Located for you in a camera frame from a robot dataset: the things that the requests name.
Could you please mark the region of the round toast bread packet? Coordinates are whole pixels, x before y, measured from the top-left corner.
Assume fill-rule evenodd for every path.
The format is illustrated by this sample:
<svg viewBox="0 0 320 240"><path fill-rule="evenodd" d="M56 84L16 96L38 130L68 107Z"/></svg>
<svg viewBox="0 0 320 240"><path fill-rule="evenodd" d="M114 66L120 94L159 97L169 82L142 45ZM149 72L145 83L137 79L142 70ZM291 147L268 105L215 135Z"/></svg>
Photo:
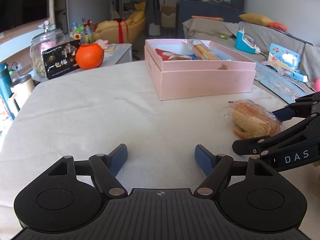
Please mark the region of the round toast bread packet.
<svg viewBox="0 0 320 240"><path fill-rule="evenodd" d="M221 115L233 123L233 132L240 139L272 137L281 132L282 122L251 100L229 101Z"/></svg>

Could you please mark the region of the long cheese bread packet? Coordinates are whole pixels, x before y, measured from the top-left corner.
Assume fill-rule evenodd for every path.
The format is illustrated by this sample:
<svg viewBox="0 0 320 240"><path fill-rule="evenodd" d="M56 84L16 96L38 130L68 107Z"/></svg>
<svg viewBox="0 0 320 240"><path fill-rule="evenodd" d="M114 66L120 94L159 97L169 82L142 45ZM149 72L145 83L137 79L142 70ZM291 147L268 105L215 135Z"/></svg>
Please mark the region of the long cheese bread packet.
<svg viewBox="0 0 320 240"><path fill-rule="evenodd" d="M199 60L220 60L201 40L189 39L187 43Z"/></svg>

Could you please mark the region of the red chicken leg packet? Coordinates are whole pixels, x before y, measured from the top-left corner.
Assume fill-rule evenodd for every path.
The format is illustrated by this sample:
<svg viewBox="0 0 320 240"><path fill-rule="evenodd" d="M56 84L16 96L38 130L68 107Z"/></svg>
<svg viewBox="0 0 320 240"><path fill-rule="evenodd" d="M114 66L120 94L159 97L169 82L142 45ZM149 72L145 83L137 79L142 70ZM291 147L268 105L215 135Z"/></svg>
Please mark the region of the red chicken leg packet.
<svg viewBox="0 0 320 240"><path fill-rule="evenodd" d="M163 61L185 61L185 60L195 60L192 56L176 54L171 51L155 49L158 56L162 58Z"/></svg>

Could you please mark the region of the blue children picture book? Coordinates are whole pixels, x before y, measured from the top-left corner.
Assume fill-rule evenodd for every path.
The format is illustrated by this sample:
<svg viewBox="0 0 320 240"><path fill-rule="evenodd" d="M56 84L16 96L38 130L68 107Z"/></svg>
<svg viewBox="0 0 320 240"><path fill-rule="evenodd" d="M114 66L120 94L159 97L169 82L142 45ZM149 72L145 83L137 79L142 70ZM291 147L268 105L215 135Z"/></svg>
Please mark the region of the blue children picture book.
<svg viewBox="0 0 320 240"><path fill-rule="evenodd" d="M308 82L308 76L299 70L300 55L285 47L272 43L264 65L274 68L280 75L300 82Z"/></svg>

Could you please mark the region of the grey covered sofa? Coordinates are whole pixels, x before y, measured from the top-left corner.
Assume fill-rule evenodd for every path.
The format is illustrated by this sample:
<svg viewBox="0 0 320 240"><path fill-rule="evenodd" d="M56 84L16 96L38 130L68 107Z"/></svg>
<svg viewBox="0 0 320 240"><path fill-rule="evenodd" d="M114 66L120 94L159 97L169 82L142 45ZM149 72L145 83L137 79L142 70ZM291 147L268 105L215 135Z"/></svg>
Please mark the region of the grey covered sofa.
<svg viewBox="0 0 320 240"><path fill-rule="evenodd" d="M183 22L182 27L185 38L214 41L232 50L235 50L237 32L243 29L265 54L273 43L298 53L301 56L299 66L309 80L315 82L319 78L319 47L280 31L246 22L228 23L203 18L191 18Z"/></svg>

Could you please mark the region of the blue toy device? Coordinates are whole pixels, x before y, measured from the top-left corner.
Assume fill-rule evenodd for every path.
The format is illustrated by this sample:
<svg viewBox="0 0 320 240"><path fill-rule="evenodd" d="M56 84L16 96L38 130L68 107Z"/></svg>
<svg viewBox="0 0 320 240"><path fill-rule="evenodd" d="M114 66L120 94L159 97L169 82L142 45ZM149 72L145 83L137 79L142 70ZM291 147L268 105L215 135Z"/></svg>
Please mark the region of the blue toy device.
<svg viewBox="0 0 320 240"><path fill-rule="evenodd" d="M256 45L253 38L245 33L244 29L237 32L235 48L249 54L261 54L260 48Z"/></svg>

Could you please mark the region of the yellow cushion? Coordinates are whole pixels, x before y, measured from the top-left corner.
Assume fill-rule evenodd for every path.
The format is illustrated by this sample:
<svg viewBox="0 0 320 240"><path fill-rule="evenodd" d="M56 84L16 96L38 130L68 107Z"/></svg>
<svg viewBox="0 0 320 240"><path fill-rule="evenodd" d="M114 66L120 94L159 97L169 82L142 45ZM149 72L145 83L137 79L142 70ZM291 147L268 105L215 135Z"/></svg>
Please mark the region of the yellow cushion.
<svg viewBox="0 0 320 240"><path fill-rule="evenodd" d="M267 27L270 23L274 22L272 19L268 18L265 15L255 14L255 13L245 13L245 14L241 14L239 17L244 22L261 25L265 27Z"/></svg>

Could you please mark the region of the pink gift box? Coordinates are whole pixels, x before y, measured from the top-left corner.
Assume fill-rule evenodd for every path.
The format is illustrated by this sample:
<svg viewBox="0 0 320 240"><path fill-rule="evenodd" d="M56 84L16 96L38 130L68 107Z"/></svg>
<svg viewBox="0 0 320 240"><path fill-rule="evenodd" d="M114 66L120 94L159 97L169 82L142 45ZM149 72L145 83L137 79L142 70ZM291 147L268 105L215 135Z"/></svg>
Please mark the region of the pink gift box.
<svg viewBox="0 0 320 240"><path fill-rule="evenodd" d="M256 63L216 42L203 43L220 60L163 61L156 48L181 55L194 53L186 39L146 40L145 63L161 101L251 91Z"/></svg>

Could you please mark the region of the cream mug with lid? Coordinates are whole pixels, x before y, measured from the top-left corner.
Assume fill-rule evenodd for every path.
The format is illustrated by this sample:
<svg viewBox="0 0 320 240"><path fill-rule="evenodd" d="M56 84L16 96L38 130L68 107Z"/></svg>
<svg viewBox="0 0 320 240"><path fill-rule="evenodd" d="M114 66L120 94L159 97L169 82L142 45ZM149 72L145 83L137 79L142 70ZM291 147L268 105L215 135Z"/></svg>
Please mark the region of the cream mug with lid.
<svg viewBox="0 0 320 240"><path fill-rule="evenodd" d="M9 102L17 103L17 107L22 109L34 88L35 85L30 74L19 77L10 85L12 95L8 99Z"/></svg>

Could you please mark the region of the black plum snack box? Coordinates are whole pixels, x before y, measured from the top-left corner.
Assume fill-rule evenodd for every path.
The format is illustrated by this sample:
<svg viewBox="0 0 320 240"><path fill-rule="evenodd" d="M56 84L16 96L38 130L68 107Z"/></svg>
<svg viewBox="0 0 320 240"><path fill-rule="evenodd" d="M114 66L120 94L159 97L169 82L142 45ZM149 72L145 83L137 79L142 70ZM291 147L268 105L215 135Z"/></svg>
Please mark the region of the black plum snack box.
<svg viewBox="0 0 320 240"><path fill-rule="evenodd" d="M80 45L80 40L73 40L47 49L42 53L46 75L49 80L79 69L75 56Z"/></svg>

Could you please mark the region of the teal thermos bottle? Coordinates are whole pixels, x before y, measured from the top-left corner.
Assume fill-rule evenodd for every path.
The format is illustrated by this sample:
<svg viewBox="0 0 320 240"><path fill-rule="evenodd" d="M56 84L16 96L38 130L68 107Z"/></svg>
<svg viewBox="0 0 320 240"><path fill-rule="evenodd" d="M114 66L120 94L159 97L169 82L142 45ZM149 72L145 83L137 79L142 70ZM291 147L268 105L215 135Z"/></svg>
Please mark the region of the teal thermos bottle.
<svg viewBox="0 0 320 240"><path fill-rule="evenodd" d="M15 119L15 116L9 109L8 99L12 95L10 86L11 86L11 77L8 71L8 65L7 63L1 63L0 64L0 89L1 89L1 97L5 103L5 106L7 110L9 111L10 117L12 120Z"/></svg>

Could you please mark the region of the yellow sofa with ribbon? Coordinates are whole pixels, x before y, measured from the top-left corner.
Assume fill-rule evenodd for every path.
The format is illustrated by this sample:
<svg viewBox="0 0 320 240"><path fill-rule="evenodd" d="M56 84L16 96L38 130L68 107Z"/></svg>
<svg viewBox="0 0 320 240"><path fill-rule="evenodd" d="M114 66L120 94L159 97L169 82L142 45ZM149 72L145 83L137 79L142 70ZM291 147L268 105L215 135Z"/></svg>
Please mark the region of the yellow sofa with ribbon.
<svg viewBox="0 0 320 240"><path fill-rule="evenodd" d="M104 40L109 43L134 44L136 38L146 27L146 2L135 3L135 12L128 19L117 19L98 23L92 35L92 41Z"/></svg>

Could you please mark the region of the glass jar with nuts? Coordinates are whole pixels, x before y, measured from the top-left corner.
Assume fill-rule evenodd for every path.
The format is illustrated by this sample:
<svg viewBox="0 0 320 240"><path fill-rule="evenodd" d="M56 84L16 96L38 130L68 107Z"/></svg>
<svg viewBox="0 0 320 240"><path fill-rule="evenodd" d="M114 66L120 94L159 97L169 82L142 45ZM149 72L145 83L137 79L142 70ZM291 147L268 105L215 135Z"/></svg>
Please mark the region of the glass jar with nuts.
<svg viewBox="0 0 320 240"><path fill-rule="evenodd" d="M46 69L42 53L48 49L67 42L67 37L61 29L52 29L48 20L45 20L38 27L44 32L35 36L30 45L31 66L39 77L46 77Z"/></svg>

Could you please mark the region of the dark coat on stand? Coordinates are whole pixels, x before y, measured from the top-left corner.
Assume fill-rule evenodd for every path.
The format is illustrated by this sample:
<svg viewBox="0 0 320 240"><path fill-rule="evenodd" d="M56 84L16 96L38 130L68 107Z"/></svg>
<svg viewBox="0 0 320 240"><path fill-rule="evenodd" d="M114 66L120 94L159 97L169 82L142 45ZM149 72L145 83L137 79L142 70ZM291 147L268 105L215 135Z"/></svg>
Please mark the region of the dark coat on stand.
<svg viewBox="0 0 320 240"><path fill-rule="evenodd" d="M161 25L161 7L159 0L131 0L132 3L145 2L145 17L148 25Z"/></svg>

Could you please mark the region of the television screen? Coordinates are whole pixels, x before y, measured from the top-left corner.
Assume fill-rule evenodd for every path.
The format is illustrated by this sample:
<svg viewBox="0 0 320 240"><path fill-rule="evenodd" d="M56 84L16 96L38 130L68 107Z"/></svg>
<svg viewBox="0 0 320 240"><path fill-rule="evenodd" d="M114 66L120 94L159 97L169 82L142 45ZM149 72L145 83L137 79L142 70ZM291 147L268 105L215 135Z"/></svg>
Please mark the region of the television screen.
<svg viewBox="0 0 320 240"><path fill-rule="evenodd" d="M49 17L49 0L0 0L1 32Z"/></svg>

